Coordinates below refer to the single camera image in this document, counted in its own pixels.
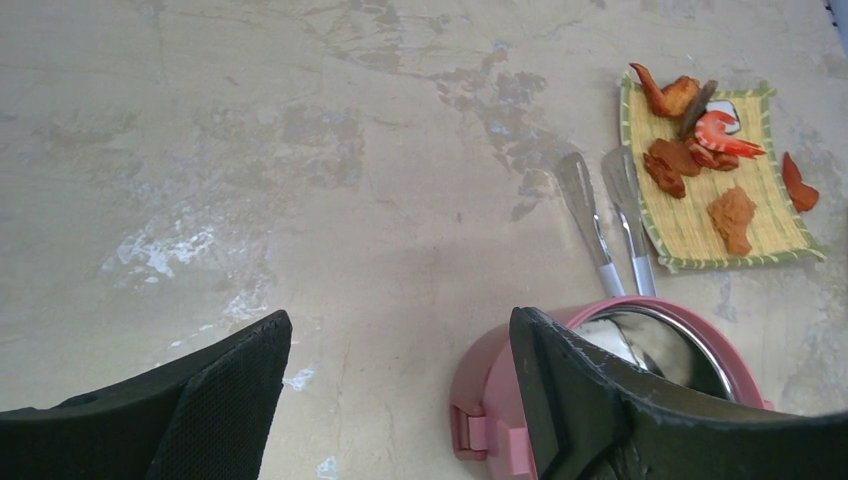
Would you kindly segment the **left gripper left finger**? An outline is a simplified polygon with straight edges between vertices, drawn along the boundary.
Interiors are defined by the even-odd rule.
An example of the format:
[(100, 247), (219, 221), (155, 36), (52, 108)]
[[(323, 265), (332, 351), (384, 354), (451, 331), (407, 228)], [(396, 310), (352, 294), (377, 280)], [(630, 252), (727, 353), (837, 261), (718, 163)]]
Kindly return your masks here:
[(291, 347), (278, 310), (49, 409), (1, 414), (4, 479), (255, 479)]

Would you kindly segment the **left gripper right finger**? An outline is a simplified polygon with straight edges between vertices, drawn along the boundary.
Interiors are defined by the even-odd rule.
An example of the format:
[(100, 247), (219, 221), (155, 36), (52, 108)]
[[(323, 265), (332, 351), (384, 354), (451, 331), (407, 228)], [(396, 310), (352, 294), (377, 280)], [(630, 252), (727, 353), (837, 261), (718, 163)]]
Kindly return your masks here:
[(534, 307), (509, 334), (541, 479), (843, 479), (847, 416), (757, 409), (671, 383)]

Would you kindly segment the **red steel pot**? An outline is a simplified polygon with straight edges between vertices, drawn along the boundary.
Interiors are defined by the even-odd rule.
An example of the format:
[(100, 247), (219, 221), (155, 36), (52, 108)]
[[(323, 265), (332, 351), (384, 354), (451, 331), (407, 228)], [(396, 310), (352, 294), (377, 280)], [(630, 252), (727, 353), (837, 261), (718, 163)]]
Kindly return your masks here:
[[(710, 322), (651, 296), (622, 296), (550, 312), (572, 330), (608, 318), (630, 343), (639, 368), (681, 386), (746, 406), (772, 409), (732, 343)], [(500, 325), (465, 353), (449, 395), (452, 449), (483, 462), (491, 479), (534, 479), (531, 441), (509, 340)]]

